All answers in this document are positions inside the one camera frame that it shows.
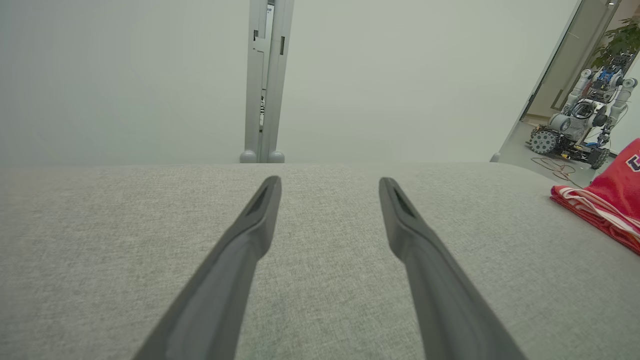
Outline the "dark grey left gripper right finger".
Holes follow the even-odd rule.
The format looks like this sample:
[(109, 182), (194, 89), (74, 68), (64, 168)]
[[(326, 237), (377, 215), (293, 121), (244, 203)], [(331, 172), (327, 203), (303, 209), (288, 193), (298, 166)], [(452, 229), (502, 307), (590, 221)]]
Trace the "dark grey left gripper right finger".
[(391, 251), (405, 266), (426, 360), (528, 360), (400, 185), (379, 180)]

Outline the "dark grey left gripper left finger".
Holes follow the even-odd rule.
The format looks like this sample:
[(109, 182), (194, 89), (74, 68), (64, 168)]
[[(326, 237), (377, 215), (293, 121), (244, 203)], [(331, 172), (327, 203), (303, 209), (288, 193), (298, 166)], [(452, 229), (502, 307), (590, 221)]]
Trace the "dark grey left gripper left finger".
[(281, 194), (281, 178), (265, 178), (132, 360), (234, 360), (256, 267), (274, 239)]

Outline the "red jersey with white stripes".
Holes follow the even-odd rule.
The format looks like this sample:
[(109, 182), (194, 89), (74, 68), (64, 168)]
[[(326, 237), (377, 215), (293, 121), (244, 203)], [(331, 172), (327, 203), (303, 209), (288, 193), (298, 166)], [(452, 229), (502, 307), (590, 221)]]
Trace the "red jersey with white stripes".
[(553, 186), (553, 202), (640, 256), (640, 137), (584, 188)]

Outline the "white wheeled background robot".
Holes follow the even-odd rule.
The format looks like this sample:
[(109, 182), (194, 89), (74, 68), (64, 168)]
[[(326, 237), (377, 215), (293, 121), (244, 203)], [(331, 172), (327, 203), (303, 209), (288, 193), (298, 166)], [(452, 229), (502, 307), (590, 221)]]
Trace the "white wheeled background robot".
[(613, 55), (598, 70), (581, 71), (560, 112), (532, 130), (527, 142), (530, 150), (601, 168), (611, 153), (607, 148), (611, 133), (639, 84), (625, 77), (635, 56)]

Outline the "green potted plant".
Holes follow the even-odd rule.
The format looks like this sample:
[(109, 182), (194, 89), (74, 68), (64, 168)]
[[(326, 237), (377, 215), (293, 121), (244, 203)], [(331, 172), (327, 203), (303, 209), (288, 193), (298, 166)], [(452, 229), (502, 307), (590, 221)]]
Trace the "green potted plant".
[(622, 20), (622, 27), (607, 30), (590, 59), (590, 68), (601, 68), (611, 57), (640, 51), (640, 17)]

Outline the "grey partition post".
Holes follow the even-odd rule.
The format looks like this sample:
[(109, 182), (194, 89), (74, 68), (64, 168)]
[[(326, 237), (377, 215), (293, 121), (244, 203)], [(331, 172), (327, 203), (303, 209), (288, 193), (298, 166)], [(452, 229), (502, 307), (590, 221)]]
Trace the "grey partition post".
[(282, 164), (282, 98), (295, 0), (249, 0), (246, 112), (241, 163)]

